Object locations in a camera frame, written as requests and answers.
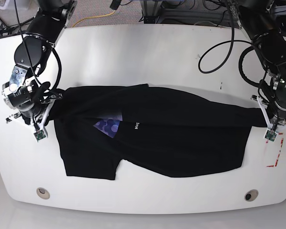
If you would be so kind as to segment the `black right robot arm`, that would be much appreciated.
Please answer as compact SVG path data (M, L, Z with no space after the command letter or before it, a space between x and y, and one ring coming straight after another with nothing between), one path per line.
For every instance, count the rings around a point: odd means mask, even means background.
M62 99L56 88L61 79L62 66L55 50L59 38L66 29L77 5L75 0L39 0L39 9L25 32L21 32L21 44L14 53L15 66L11 77L2 86L5 104L17 113L7 122L23 118L34 134L45 134L45 122L55 100ZM58 64L54 85L42 83L38 77L44 72L50 55Z

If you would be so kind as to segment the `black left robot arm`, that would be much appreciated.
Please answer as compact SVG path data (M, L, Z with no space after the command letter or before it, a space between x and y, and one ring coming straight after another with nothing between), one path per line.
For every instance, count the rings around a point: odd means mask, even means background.
M261 81L255 86L267 97L266 121L276 131L278 126L286 124L286 41L275 21L275 1L231 0L229 3L240 28L252 43L242 56L254 50L272 77L270 85Z

